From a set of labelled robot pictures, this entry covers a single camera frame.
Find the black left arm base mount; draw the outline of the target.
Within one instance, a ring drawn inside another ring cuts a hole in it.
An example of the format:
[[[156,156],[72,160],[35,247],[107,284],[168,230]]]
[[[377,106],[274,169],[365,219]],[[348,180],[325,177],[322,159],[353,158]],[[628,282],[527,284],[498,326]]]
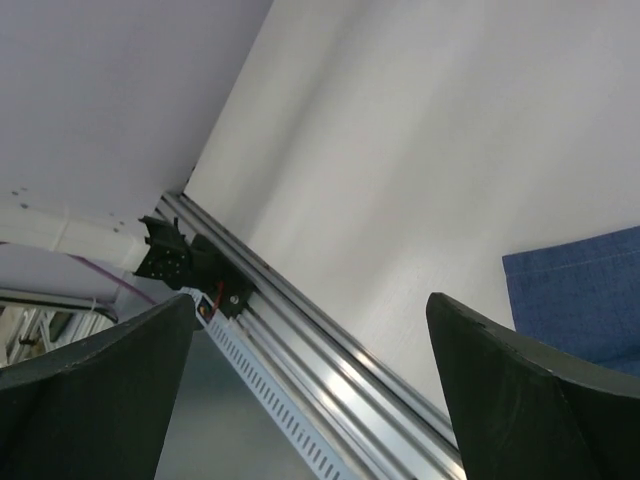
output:
[[[230,319],[247,307],[256,291],[254,282],[208,238],[197,234],[188,240],[176,220],[144,216],[140,222],[147,228],[144,241],[149,250],[134,275],[158,280],[173,291],[195,294],[200,330],[217,313]]]

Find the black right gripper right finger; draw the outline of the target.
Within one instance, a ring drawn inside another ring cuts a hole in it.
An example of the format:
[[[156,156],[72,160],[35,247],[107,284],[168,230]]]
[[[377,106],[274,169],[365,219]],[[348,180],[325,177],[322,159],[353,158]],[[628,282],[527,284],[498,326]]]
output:
[[[426,320],[470,479],[636,479],[639,380],[510,330],[444,293]]]

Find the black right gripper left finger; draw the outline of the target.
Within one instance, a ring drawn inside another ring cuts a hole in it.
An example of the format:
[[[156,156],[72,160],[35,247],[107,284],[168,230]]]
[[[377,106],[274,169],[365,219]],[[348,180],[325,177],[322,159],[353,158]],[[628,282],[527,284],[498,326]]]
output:
[[[154,478],[193,332],[181,294],[2,369],[2,478]]]

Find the blue denim placemat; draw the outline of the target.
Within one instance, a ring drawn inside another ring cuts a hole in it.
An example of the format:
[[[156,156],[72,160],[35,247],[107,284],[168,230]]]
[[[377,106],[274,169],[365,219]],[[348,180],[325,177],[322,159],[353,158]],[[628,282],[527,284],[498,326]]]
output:
[[[518,333],[639,375],[639,228],[502,258]]]

